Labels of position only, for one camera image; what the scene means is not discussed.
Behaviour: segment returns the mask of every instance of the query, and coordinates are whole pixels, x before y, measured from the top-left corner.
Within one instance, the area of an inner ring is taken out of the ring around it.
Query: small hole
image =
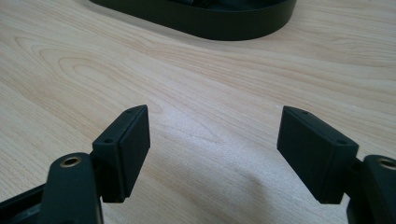
[[[346,145],[347,142],[344,140],[337,140],[337,143],[341,144],[341,145]]]
[[[67,158],[64,161],[62,161],[61,166],[64,168],[72,167],[72,166],[79,164],[80,162],[81,162],[80,157],[71,157],[71,158]]]
[[[390,161],[387,159],[379,159],[378,162],[382,167],[385,167],[390,170],[396,170],[396,163],[394,161]]]

